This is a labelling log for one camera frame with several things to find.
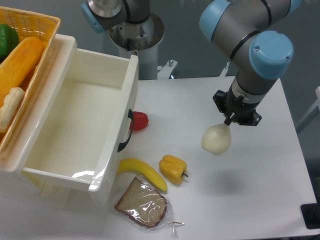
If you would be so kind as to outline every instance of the black handle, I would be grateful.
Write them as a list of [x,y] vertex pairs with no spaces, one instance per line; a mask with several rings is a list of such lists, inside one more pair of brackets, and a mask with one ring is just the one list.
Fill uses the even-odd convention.
[[134,130],[134,125],[135,125],[134,112],[133,112],[131,109],[129,109],[128,118],[130,118],[130,119],[131,119],[131,122],[132,122],[131,130],[130,130],[128,139],[127,139],[125,142],[120,142],[120,143],[119,143],[118,153],[121,152],[123,149],[125,149],[125,147],[127,146],[127,144],[128,144],[129,141],[130,141],[132,132],[133,132],[133,130]]

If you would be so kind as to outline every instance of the white onion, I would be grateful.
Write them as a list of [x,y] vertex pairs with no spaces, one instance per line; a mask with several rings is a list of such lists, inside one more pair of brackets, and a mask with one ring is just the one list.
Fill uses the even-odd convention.
[[202,136],[201,145],[216,156],[223,154],[231,145],[230,127],[225,123],[209,127]]

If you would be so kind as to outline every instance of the red tomato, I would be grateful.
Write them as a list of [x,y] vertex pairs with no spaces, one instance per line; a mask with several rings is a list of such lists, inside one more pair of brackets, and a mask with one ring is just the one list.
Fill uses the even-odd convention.
[[142,129],[145,129],[149,122],[147,114],[140,111],[133,111],[133,119],[134,119],[133,131],[140,131]]

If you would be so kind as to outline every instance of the yellow basket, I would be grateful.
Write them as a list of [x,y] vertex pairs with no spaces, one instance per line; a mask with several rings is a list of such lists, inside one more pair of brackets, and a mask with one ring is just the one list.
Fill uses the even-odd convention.
[[25,90],[25,94],[10,127],[6,133],[0,133],[0,153],[5,150],[14,131],[19,131],[18,123],[22,125],[21,119],[25,113],[26,106],[31,101],[35,88],[41,83],[41,73],[46,63],[47,52],[59,29],[60,22],[61,20],[58,17],[0,6],[0,23],[14,28],[19,35],[20,42],[27,37],[37,37],[45,45],[41,60],[33,75],[27,77],[21,84],[23,86],[20,86]]

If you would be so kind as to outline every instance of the white plastic bin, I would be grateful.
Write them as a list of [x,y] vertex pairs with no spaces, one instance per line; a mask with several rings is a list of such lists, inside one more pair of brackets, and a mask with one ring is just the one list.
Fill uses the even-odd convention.
[[138,57],[126,59],[83,49],[74,52],[61,87],[56,85],[60,87],[57,94],[48,96],[54,98],[49,111],[31,112],[31,118],[33,114],[45,118],[34,118],[43,126],[38,134],[24,135],[25,142],[13,148],[26,153],[20,154],[9,171],[19,171],[22,165],[23,174],[21,170],[15,174],[38,188],[49,184],[89,191],[95,202],[104,205],[121,157],[119,145],[125,147],[130,138]]

